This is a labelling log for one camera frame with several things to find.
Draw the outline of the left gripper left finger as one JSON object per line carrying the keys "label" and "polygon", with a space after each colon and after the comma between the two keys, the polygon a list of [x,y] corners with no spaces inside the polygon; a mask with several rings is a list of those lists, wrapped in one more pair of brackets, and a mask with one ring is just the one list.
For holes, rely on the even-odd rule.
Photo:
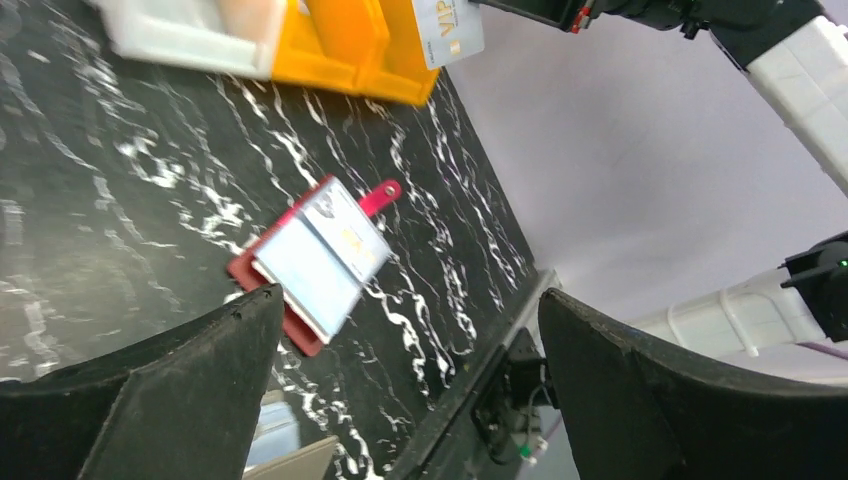
{"label": "left gripper left finger", "polygon": [[238,479],[281,336],[283,291],[39,379],[1,385],[5,479]]}

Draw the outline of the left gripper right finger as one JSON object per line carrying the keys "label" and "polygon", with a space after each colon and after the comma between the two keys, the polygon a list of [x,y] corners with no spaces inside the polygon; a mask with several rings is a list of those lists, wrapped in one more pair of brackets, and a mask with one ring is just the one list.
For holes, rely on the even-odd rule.
{"label": "left gripper right finger", "polygon": [[732,366],[556,289],[538,322],[583,479],[843,479],[847,392]]}

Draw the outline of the red leather card holder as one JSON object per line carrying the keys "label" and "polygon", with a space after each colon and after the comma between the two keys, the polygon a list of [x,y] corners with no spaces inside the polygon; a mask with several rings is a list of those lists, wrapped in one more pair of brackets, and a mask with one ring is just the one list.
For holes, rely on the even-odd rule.
{"label": "red leather card holder", "polygon": [[[305,201],[329,177],[335,176],[304,194],[227,265],[230,276],[246,292],[264,284],[282,286],[283,333],[309,357],[341,331],[362,290],[375,277],[368,283],[357,281],[301,216]],[[402,194],[397,181],[386,180],[365,196],[353,198],[373,222],[373,216]]]}

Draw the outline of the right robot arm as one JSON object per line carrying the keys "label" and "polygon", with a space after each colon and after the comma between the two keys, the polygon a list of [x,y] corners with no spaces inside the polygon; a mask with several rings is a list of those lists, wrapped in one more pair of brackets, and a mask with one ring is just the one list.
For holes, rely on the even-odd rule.
{"label": "right robot arm", "polygon": [[482,6],[449,72],[538,264],[610,317],[695,351],[818,341],[790,255],[847,201],[769,107],[798,52],[743,73],[707,33],[615,16],[579,33]]}

